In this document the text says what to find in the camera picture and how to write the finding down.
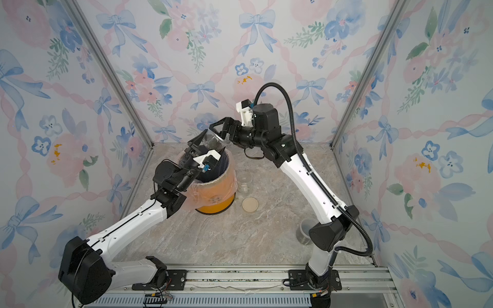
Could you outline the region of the glass jar with tea leaves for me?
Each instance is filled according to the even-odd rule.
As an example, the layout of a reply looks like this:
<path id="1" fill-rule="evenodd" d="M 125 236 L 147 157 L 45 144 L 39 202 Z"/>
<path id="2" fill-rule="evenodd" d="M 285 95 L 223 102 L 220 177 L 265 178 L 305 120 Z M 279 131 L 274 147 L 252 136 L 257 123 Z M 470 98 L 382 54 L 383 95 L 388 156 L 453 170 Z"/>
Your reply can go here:
<path id="1" fill-rule="evenodd" d="M 240 171 L 237 174 L 238 192 L 243 195 L 250 194 L 252 191 L 252 181 L 253 177 L 251 173 L 247 171 Z"/>

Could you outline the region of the beige jar lid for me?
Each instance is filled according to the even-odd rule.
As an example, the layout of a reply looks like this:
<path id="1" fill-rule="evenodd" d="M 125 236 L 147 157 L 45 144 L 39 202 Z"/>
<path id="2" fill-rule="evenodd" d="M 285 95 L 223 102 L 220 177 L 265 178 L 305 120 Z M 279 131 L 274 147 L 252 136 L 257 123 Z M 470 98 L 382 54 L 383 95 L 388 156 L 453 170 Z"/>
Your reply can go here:
<path id="1" fill-rule="evenodd" d="M 259 202 L 253 197 L 247 197 L 242 201 L 241 206 L 246 213 L 255 213 L 259 208 Z"/>

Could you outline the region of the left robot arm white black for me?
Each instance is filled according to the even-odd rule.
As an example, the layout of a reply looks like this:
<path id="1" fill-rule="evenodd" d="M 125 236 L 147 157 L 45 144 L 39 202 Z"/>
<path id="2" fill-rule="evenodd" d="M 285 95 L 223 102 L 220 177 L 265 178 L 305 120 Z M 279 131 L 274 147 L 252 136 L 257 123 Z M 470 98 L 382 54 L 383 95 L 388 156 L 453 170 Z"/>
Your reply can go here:
<path id="1" fill-rule="evenodd" d="M 105 230 L 82 239 L 74 237 L 64 248 L 59 281 L 71 292 L 71 301 L 92 304 L 107 291 L 133 284 L 145 284 L 158 291 L 168 283 L 166 265 L 154 256 L 131 262 L 113 260 L 133 240 L 158 223 L 174 215 L 186 201 L 187 188 L 212 164 L 203 164 L 206 157 L 218 162 L 220 154 L 210 152 L 202 144 L 207 132 L 188 142 L 189 159 L 183 166 L 163 160 L 153 177 L 154 193 L 134 212 Z"/>

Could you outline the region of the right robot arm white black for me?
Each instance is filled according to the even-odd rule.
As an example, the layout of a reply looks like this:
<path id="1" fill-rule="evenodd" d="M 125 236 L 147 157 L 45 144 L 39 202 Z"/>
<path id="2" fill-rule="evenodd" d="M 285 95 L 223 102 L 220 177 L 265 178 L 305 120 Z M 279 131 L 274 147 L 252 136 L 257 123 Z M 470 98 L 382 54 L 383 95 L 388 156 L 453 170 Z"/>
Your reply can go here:
<path id="1" fill-rule="evenodd" d="M 271 104 L 241 107 L 239 113 L 240 120 L 223 118 L 211 124 L 210 131 L 242 149 L 259 148 L 301 191 L 318 219 L 309 230 L 314 247 L 304 282 L 314 290 L 329 291 L 341 241 L 359 212 L 346 206 L 319 178 L 300 144 L 283 133 L 279 113 Z"/>

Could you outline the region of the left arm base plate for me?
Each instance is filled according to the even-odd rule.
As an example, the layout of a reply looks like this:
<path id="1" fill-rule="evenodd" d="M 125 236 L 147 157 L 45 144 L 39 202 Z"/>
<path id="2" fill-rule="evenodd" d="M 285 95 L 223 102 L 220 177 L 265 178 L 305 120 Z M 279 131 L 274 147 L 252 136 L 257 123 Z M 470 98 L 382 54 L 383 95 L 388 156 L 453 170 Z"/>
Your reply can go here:
<path id="1" fill-rule="evenodd" d="M 187 278 L 187 270 L 167 269 L 159 272 L 147 284 L 133 284 L 132 291 L 183 291 Z"/>

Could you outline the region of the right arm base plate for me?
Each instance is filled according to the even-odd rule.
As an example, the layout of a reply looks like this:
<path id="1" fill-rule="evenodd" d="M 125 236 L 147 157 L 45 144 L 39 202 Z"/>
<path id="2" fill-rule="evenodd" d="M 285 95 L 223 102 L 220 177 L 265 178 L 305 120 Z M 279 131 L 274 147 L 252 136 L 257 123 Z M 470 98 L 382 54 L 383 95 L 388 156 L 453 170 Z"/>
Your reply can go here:
<path id="1" fill-rule="evenodd" d="M 339 273 L 329 269 L 323 276 L 317 276 L 310 269 L 292 269 L 288 271 L 288 278 L 283 285 L 291 291 L 341 291 L 342 284 Z"/>

